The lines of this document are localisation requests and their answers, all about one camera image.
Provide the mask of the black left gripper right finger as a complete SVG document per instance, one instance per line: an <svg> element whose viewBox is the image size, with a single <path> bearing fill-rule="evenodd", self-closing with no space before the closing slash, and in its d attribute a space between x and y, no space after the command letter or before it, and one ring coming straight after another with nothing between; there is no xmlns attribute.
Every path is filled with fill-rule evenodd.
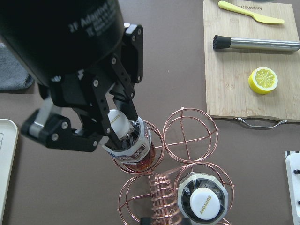
<svg viewBox="0 0 300 225"><path fill-rule="evenodd" d="M190 220L189 218L182 218L182 225L190 225Z"/></svg>

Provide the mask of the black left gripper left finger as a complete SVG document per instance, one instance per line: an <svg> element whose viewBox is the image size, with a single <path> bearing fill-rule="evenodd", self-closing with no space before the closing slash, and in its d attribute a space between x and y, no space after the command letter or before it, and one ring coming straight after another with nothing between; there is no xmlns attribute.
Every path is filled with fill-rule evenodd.
<svg viewBox="0 0 300 225"><path fill-rule="evenodd" d="M140 219L140 225L152 225L151 217L142 217Z"/></svg>

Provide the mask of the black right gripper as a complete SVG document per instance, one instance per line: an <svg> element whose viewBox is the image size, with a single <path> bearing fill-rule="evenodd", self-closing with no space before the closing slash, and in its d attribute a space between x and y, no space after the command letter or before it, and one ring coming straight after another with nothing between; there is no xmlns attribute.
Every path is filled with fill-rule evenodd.
<svg viewBox="0 0 300 225"><path fill-rule="evenodd" d="M23 123L25 137L52 149L120 149L106 95L129 120L138 119L133 97L143 77L143 27L124 24L118 1L3 0L0 38L44 100Z"/></svg>

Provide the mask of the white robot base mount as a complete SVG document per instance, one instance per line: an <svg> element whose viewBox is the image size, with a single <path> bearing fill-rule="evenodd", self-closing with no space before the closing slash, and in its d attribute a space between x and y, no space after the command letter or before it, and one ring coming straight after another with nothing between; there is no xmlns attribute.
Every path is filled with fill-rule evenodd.
<svg viewBox="0 0 300 225"><path fill-rule="evenodd" d="M293 224L300 224L300 152L285 151L285 164Z"/></svg>

